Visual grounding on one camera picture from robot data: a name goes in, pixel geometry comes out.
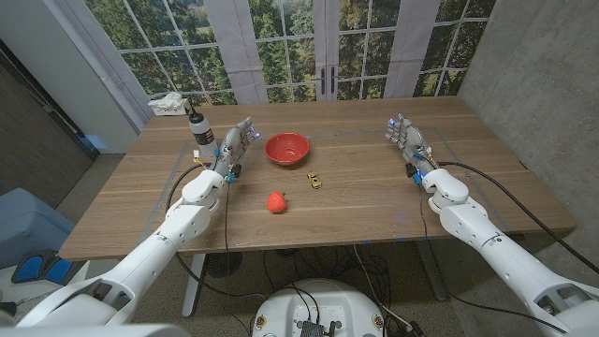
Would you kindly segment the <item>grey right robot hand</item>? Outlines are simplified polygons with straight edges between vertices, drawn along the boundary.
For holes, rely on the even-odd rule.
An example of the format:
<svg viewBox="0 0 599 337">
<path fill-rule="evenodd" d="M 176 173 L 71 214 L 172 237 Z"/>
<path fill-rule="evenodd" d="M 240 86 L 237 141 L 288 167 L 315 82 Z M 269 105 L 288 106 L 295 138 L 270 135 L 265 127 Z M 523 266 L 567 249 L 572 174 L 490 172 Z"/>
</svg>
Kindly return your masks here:
<svg viewBox="0 0 599 337">
<path fill-rule="evenodd" d="M 385 137 L 400 149 L 406 163 L 419 173 L 426 175 L 438 169 L 431 155 L 431 147 L 419 128 L 400 113 L 395 119 L 388 120 Z"/>
</svg>

